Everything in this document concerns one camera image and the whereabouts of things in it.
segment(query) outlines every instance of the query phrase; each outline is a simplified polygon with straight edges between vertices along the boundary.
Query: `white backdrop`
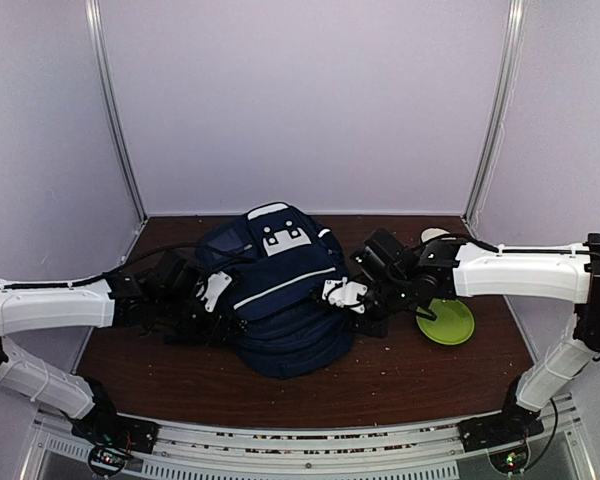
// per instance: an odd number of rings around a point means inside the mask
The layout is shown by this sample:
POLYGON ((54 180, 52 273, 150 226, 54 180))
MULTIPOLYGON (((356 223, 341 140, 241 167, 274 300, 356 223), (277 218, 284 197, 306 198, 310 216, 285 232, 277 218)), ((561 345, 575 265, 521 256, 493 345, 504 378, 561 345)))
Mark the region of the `white backdrop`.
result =
POLYGON ((464 211, 508 2, 101 4, 149 214, 464 211))
MULTIPOLYGON (((136 223, 84 3, 0 2, 0 277, 100 273, 118 264, 136 223)), ((85 333, 56 329, 17 341, 69 369, 85 333)), ((34 415, 34 404, 0 388, 0 479, 15 478, 34 415)))
MULTIPOLYGON (((504 132, 478 216, 480 235, 496 243, 560 245, 600 232, 600 1, 530 3, 504 132)), ((544 355, 572 306, 512 300, 544 355)), ((600 460, 600 363, 570 390, 600 460)))

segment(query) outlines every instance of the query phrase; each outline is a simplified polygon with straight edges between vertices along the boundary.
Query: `black cable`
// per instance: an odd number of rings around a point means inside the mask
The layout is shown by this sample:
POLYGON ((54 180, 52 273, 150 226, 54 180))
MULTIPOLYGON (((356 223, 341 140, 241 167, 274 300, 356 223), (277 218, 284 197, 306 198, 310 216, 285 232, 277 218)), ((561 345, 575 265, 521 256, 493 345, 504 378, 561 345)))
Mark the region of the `black cable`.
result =
POLYGON ((524 470, 523 470, 524 472, 531 470, 533 467, 535 467, 538 464, 538 462, 542 459, 542 457, 544 457, 544 454, 547 453, 547 451, 549 450, 549 447, 551 446, 551 442, 553 441, 554 437, 556 436, 556 431, 558 430, 558 407, 556 406, 556 402, 553 401, 553 398, 551 399, 551 406, 553 407, 553 415, 555 418, 555 422, 553 424, 553 430, 551 430, 551 435, 549 436, 549 441, 542 449, 542 452, 540 452, 540 455, 538 455, 533 462, 531 462, 529 465, 524 467, 524 470))
POLYGON ((465 240, 465 241, 467 241, 469 243, 473 243, 477 247, 480 247, 483 250, 487 250, 489 252, 496 253, 499 251, 498 247, 496 247, 495 245, 491 245, 490 243, 483 242, 482 240, 478 240, 477 238, 475 238, 467 233, 443 233, 442 235, 438 235, 437 237, 433 237, 433 238, 430 238, 429 240, 419 243, 418 245, 413 247, 412 250, 414 250, 414 251, 422 250, 424 247, 429 245, 431 242, 433 242, 435 240, 444 240, 445 238, 448 238, 450 240, 451 239, 465 240))
POLYGON ((158 253, 168 252, 171 250, 177 250, 179 248, 202 248, 204 250, 209 250, 210 252, 216 253, 218 255, 222 255, 227 258, 231 258, 234 260, 239 260, 241 262, 253 263, 255 259, 251 257, 245 257, 243 255, 239 255, 232 252, 225 252, 224 250, 220 250, 218 248, 212 247, 210 245, 200 244, 197 242, 183 242, 176 243, 173 245, 166 245, 164 247, 154 248, 149 250, 137 257, 131 258, 126 261, 124 264, 119 267, 113 268, 107 272, 103 272, 99 275, 95 275, 93 277, 85 278, 84 280, 79 280, 77 282, 45 282, 45 283, 12 283, 9 285, 0 286, 0 290, 36 290, 42 288, 69 288, 69 287, 84 287, 86 285, 90 285, 92 283, 98 282, 100 280, 104 280, 110 275, 114 275, 119 273, 131 265, 138 263, 142 260, 145 260, 149 257, 152 257, 158 253))
POLYGON ((592 252, 590 250, 556 250, 550 248, 505 248, 502 253, 525 253, 525 254, 556 254, 556 255, 588 255, 600 259, 599 252, 592 252))
POLYGON ((342 305, 342 308, 358 308, 364 305, 364 301, 360 301, 358 303, 351 303, 349 305, 342 305))

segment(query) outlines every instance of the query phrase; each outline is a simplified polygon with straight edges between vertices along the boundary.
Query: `green plastic plate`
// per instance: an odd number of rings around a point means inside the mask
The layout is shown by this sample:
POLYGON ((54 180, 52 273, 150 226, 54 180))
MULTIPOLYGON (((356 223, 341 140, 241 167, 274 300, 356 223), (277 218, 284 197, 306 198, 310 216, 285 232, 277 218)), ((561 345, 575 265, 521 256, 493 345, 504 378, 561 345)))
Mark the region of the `green plastic plate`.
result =
POLYGON ((471 310, 459 300, 433 300, 429 307, 438 319, 435 322, 416 317, 422 333, 442 345, 460 345, 473 335, 476 323, 471 310))

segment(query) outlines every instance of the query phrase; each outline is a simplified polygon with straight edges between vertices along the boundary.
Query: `backpack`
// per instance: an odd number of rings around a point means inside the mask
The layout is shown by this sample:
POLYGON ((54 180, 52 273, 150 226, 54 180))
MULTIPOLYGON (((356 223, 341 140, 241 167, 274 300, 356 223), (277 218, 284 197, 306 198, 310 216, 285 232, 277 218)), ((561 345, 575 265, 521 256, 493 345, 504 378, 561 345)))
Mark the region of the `backpack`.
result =
POLYGON ((342 247, 328 228, 295 207, 273 203, 215 228, 198 243, 253 260, 240 263, 196 250, 207 274, 224 272, 232 279, 214 308, 239 325, 231 345, 251 368, 290 378, 349 351, 352 312, 312 298, 325 280, 349 276, 342 247))

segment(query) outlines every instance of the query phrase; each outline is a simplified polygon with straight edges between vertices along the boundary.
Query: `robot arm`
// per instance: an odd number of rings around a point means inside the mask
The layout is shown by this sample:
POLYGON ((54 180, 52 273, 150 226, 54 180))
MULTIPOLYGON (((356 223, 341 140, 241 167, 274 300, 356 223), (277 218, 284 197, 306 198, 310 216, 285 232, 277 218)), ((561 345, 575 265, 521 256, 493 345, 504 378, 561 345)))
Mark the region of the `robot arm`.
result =
POLYGON ((0 279, 0 385, 61 410, 74 434, 98 445, 127 444, 150 452, 153 422, 117 414, 104 387, 94 379, 70 375, 16 345, 9 334, 66 326, 105 328, 172 318, 217 318, 217 298, 231 284, 225 274, 205 276, 181 251, 163 255, 158 265, 138 275, 113 272, 86 280, 58 283, 8 282, 0 279))
POLYGON ((325 285, 322 299, 351 308, 367 323, 400 311, 435 321, 427 308, 434 298, 527 295, 574 303, 557 346, 511 384, 502 412, 459 425, 465 451, 541 433, 540 410, 600 355, 599 234, 590 234, 586 243, 549 248, 496 247, 444 234, 407 248, 378 230, 352 258, 364 277, 343 279, 335 289, 325 285))

